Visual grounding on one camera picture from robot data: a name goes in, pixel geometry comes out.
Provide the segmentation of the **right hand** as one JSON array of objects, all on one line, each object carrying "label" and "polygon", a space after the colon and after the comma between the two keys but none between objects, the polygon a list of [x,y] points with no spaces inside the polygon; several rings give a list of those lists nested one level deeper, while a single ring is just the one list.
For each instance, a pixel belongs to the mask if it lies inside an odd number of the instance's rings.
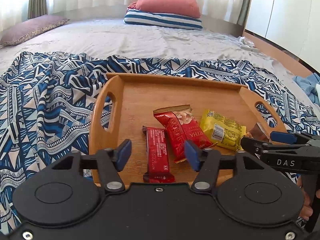
[{"label": "right hand", "polygon": [[313,209],[310,206],[311,200],[309,195],[304,191],[302,176],[298,177],[297,186],[300,187],[303,195],[304,195],[304,204],[300,211],[299,216],[302,217],[304,220],[308,221],[311,215],[313,214]]}]

